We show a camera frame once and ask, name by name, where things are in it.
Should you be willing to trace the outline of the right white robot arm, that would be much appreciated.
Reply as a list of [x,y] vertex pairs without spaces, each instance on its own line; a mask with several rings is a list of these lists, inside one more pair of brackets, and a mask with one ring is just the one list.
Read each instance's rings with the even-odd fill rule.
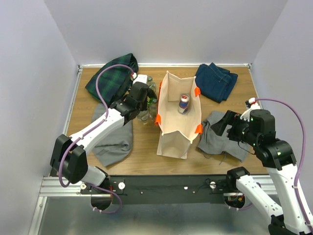
[[247,143],[266,168],[275,186],[277,205],[244,167],[229,170],[225,187],[241,192],[266,218],[272,235],[311,235],[312,213],[296,177],[299,167],[292,147],[276,138],[275,118],[268,110],[255,109],[244,115],[227,111],[211,129],[218,136],[227,132],[231,141]]

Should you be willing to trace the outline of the beige canvas tote bag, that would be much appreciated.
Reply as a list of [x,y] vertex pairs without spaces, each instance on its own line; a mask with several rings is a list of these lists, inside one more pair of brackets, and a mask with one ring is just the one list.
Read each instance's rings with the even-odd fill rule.
[[[187,112],[178,112],[182,94],[189,94]],[[159,87],[158,114],[155,124],[160,127],[156,154],[186,159],[187,152],[196,137],[202,133],[200,89],[195,77],[179,78],[166,73]]]

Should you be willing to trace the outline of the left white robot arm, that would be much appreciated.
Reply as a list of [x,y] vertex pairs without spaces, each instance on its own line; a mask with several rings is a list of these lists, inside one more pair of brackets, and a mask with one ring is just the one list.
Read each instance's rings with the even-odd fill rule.
[[135,82],[129,93],[111,104],[105,113],[83,130],[55,141],[50,166],[58,172],[61,186],[68,187],[79,181],[90,184],[97,193],[104,193],[109,186],[107,174],[88,165],[87,155],[111,132],[146,111],[148,99],[156,99],[152,88],[143,82]]

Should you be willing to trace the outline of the clear bottle back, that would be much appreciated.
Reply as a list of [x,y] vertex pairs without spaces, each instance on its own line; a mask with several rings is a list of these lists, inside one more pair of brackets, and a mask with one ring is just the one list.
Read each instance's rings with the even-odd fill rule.
[[136,117],[142,124],[147,124],[150,118],[149,111],[140,111]]

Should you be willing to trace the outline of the clear bottle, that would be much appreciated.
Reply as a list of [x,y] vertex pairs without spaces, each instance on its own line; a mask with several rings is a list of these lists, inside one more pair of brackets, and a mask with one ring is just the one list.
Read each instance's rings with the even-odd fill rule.
[[147,85],[154,91],[154,93],[156,93],[156,83],[151,76],[148,76],[147,78]]
[[158,114],[157,109],[158,109],[158,103],[153,103],[153,102],[152,102],[152,103],[149,105],[148,111],[149,111],[150,118],[151,118],[151,120],[153,120],[153,121],[155,121],[156,116],[157,116],[157,114]]
[[149,111],[140,111],[136,117],[142,124],[147,124],[150,118]]

